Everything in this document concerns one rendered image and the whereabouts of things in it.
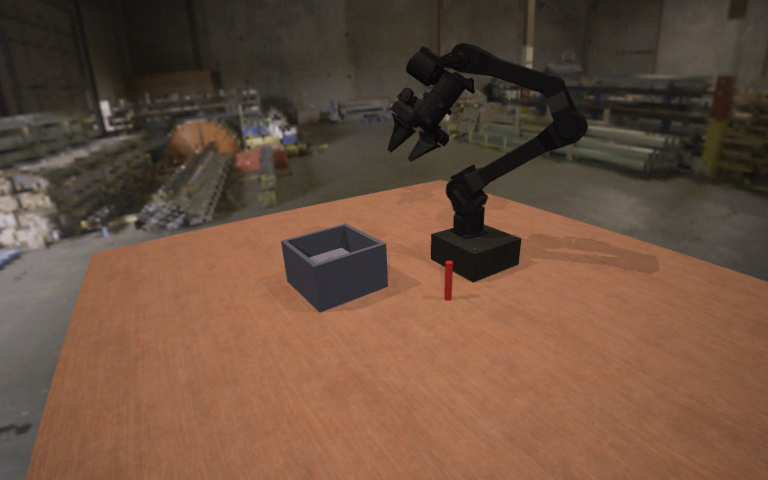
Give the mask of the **red peg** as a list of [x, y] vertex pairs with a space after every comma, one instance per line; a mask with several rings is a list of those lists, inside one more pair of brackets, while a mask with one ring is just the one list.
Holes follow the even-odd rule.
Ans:
[[451, 287], [453, 283], [453, 261], [446, 261], [445, 270], [445, 300], [451, 300]]

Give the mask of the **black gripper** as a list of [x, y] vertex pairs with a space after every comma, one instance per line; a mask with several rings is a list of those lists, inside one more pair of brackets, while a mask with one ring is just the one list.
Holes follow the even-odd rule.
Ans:
[[392, 113], [395, 126], [388, 146], [389, 152], [393, 152], [416, 133], [413, 128], [420, 127], [424, 131], [419, 131], [420, 139], [408, 158], [410, 162], [440, 148], [437, 142], [443, 146], [449, 142], [449, 135], [440, 129], [439, 123], [447, 114], [451, 116], [452, 111], [449, 109], [452, 105], [433, 90], [429, 94], [425, 92], [423, 96], [425, 99], [417, 112], [402, 100], [396, 101], [391, 107], [397, 115]]

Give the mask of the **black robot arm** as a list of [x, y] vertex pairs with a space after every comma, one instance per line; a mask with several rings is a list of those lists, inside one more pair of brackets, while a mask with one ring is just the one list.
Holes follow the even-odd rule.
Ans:
[[475, 93], [473, 78], [466, 79], [458, 72], [452, 74], [445, 67], [458, 72], [492, 76], [542, 93], [554, 120], [534, 139], [493, 163], [479, 169], [473, 164], [450, 177], [446, 193], [455, 211], [451, 232], [470, 239], [488, 234], [484, 230], [485, 207], [482, 206], [489, 198], [482, 190], [488, 183], [544, 152], [577, 142], [585, 135], [588, 124], [586, 118], [577, 113], [561, 77], [500, 59], [471, 44], [460, 43], [443, 57], [421, 46], [420, 51], [408, 61], [406, 72], [426, 86], [433, 85], [432, 90], [451, 105], [464, 89]]

